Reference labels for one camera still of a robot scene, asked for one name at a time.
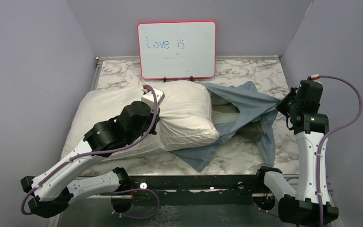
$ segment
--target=gray wall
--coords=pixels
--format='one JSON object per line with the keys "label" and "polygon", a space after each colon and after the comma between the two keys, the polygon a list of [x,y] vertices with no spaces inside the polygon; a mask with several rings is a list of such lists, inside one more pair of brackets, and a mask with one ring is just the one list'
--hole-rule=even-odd
{"label": "gray wall", "polygon": [[217,54],[281,55],[312,0],[67,0],[99,57],[138,55],[137,24],[213,19]]}
{"label": "gray wall", "polygon": [[[291,86],[308,75],[326,74],[353,82],[363,96],[363,0],[315,0],[282,66]],[[331,127],[351,120],[358,108],[354,92],[329,79],[322,82],[321,111]],[[329,138],[326,160],[344,226],[363,226],[363,114]]]}
{"label": "gray wall", "polygon": [[46,224],[20,213],[20,179],[59,160],[94,68],[65,0],[0,0],[0,227]]}

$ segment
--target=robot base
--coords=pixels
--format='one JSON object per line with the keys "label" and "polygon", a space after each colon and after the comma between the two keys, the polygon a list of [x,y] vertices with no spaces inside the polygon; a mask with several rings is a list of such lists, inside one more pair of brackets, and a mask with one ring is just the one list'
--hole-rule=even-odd
{"label": "robot base", "polygon": [[[296,225],[317,227],[320,215],[319,204],[310,201],[299,201],[290,195],[285,195],[279,201],[278,213],[282,222]],[[330,205],[323,205],[324,225],[339,217],[339,209]]]}

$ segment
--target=pillowcase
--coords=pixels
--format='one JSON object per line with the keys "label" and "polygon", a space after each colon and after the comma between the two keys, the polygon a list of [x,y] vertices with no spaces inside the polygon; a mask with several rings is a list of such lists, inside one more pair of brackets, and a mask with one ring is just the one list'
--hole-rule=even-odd
{"label": "pillowcase", "polygon": [[[106,160],[201,147],[218,139],[219,133],[211,122],[210,95],[203,85],[184,80],[152,84],[165,94],[157,134],[148,135],[134,147]],[[76,147],[95,123],[119,115],[125,106],[141,100],[141,96],[141,86],[88,92],[73,119],[61,158]]]}

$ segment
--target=blue-gray fabric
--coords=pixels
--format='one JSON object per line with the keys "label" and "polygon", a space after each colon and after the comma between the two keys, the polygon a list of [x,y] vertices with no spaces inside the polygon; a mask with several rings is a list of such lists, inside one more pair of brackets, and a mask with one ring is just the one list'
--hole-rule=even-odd
{"label": "blue-gray fabric", "polygon": [[279,99],[259,93],[251,81],[238,87],[203,83],[209,91],[221,96],[240,110],[239,118],[235,122],[215,125],[219,138],[214,143],[199,147],[173,151],[183,161],[201,172],[213,158],[216,149],[228,141],[239,128],[250,122],[260,121],[264,135],[259,139],[257,147],[266,166],[273,166],[275,162],[275,140],[272,124],[276,119],[276,104]]}

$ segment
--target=cloth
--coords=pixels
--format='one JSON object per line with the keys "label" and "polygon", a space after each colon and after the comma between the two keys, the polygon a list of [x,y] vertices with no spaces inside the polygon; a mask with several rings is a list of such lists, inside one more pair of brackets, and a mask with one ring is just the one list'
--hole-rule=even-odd
{"label": "cloth", "polygon": [[[277,115],[276,104],[280,100],[259,93],[251,81],[238,87],[225,87],[211,83],[203,83],[202,85],[210,91],[213,97],[212,105],[231,103],[239,111],[238,118],[232,122],[215,124],[216,130],[219,132],[219,138],[214,143],[199,148],[176,150],[172,151],[172,153],[190,164],[195,170],[201,172],[213,158],[216,149],[241,129],[239,133],[242,136],[255,139],[264,165],[273,166],[276,149],[272,124]],[[257,133],[248,133],[247,130],[250,128],[257,131]]]}

